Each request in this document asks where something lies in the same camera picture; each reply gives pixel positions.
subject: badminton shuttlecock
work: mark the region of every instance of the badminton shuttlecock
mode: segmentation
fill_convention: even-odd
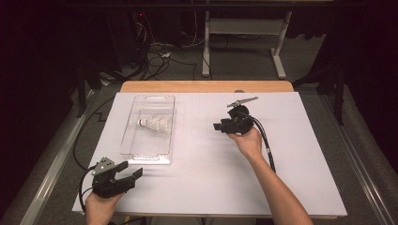
[[[147,119],[139,119],[137,125],[156,130],[160,133],[172,133],[172,118],[160,117],[159,115],[151,115]]]

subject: hand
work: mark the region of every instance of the hand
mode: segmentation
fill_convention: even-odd
[[[249,132],[245,133],[244,135],[227,135],[230,139],[235,141],[240,152],[246,159],[251,160],[263,156],[261,154],[261,134],[255,127],[252,127]]]
[[[103,199],[95,193],[88,195],[87,199],[85,199],[87,224],[107,225],[114,215],[117,201],[120,200],[123,194],[121,193],[108,199]]]

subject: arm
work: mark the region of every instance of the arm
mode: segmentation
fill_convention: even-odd
[[[299,200],[269,167],[261,154],[260,132],[252,127],[245,135],[228,134],[228,137],[237,143],[240,152],[252,165],[261,188],[266,194],[275,224],[313,224]]]
[[[102,199],[95,193],[88,195],[87,199],[85,199],[87,225],[108,225],[114,215],[117,201],[123,194],[121,193],[108,199]]]

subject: metal rail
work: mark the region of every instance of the metal rail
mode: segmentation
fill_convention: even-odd
[[[43,179],[40,187],[38,188],[38,192],[36,193],[33,201],[30,203],[29,208],[27,209],[25,215],[23,216],[23,220],[21,221],[22,225],[31,225],[36,224],[38,222],[39,216],[41,215],[46,202],[50,198],[51,193],[55,187],[56,182],[58,181],[58,177],[62,172],[62,169],[65,166],[65,163],[68,159],[70,149],[73,146],[73,143],[76,140],[76,136],[81,129],[85,118],[87,116],[87,112],[90,112],[93,107],[93,102],[97,98],[98,93],[90,90],[87,95],[88,107],[83,115],[75,122],[72,132],[69,134],[68,139],[65,141],[61,149],[59,149],[53,164],[51,165],[49,171]]]
[[[336,118],[333,114],[333,107],[330,103],[330,100],[327,96],[321,96],[321,100],[324,103],[328,113],[330,115],[333,124],[338,129],[340,136],[346,146],[348,160],[351,163],[354,173],[358,177],[360,184],[363,188],[363,192],[365,193],[366,197],[368,198],[369,204],[375,211],[375,215],[377,216],[378,221],[381,225],[394,225],[394,221],[390,215],[389,210],[387,209],[386,205],[384,204],[383,199],[379,194],[379,190],[375,185],[375,182],[371,178],[370,174],[367,172],[365,166],[363,165],[360,156],[357,153],[357,149],[355,148],[354,144],[348,138],[348,135],[343,126],[340,126],[337,122]]]

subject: forearm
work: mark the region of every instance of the forearm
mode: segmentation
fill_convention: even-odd
[[[266,195],[275,224],[313,224],[304,207],[263,157],[248,157]]]

